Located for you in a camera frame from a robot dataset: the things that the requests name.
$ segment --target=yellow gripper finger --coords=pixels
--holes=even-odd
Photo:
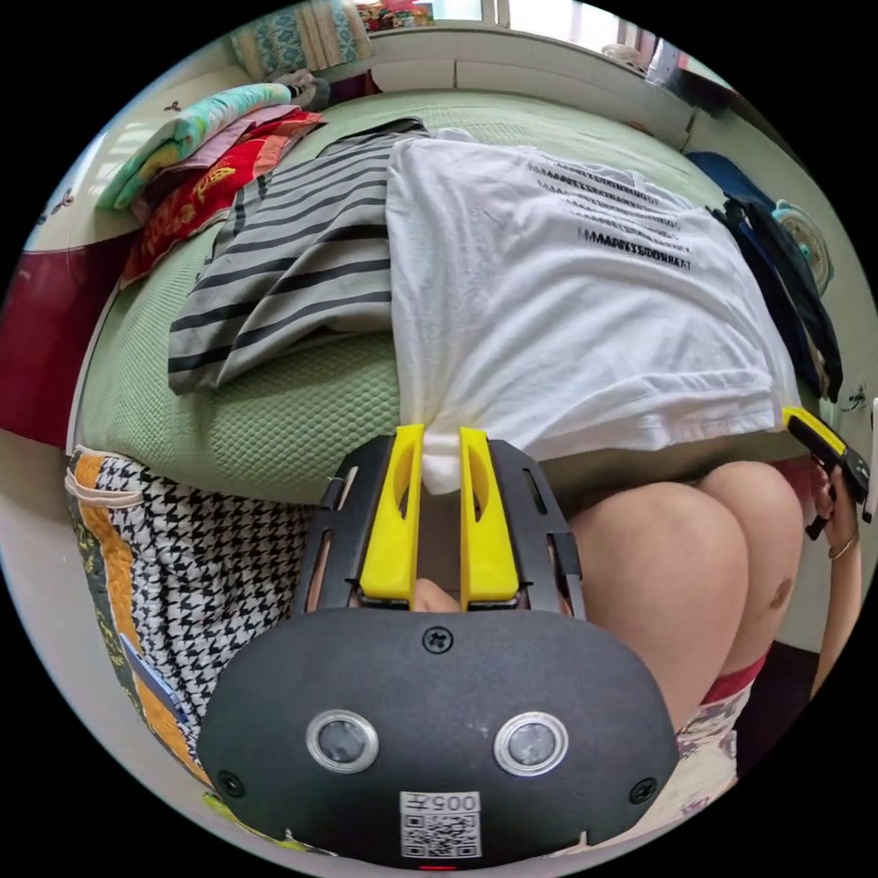
[[[487,435],[460,431],[460,597],[505,603],[519,591],[519,575]]]
[[[816,433],[839,457],[844,456],[847,445],[820,418],[816,418],[807,409],[790,407],[784,409],[784,426],[798,418],[812,432]]]
[[[423,424],[399,427],[359,578],[365,597],[413,606],[421,517]]]

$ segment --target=mattress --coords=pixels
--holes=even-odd
[[[403,115],[460,128],[484,143],[533,145],[563,158],[628,168],[697,204],[722,191],[683,155],[623,124],[514,95],[420,91],[375,95],[326,111],[284,164],[316,156],[346,134]],[[170,324],[219,227],[178,247],[109,309],[84,383],[78,439],[126,455],[168,478],[240,497],[316,503],[347,452],[399,423],[392,337],[376,333],[294,351],[211,394],[167,386]],[[801,389],[804,403],[816,406]],[[562,502],[586,489],[695,478],[728,460],[801,453],[786,434],[749,434],[660,452],[607,450],[544,465]]]

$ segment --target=bracelet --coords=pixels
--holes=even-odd
[[[853,536],[834,555],[830,549],[830,561],[837,561],[857,541],[859,536],[860,532],[855,530]]]

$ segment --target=white t-shirt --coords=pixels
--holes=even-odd
[[[780,429],[798,404],[731,234],[639,174],[449,132],[394,147],[387,221],[432,493],[459,488],[461,426],[548,460]]]

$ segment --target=qr code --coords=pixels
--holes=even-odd
[[[480,857],[479,814],[478,793],[401,793],[402,856]]]

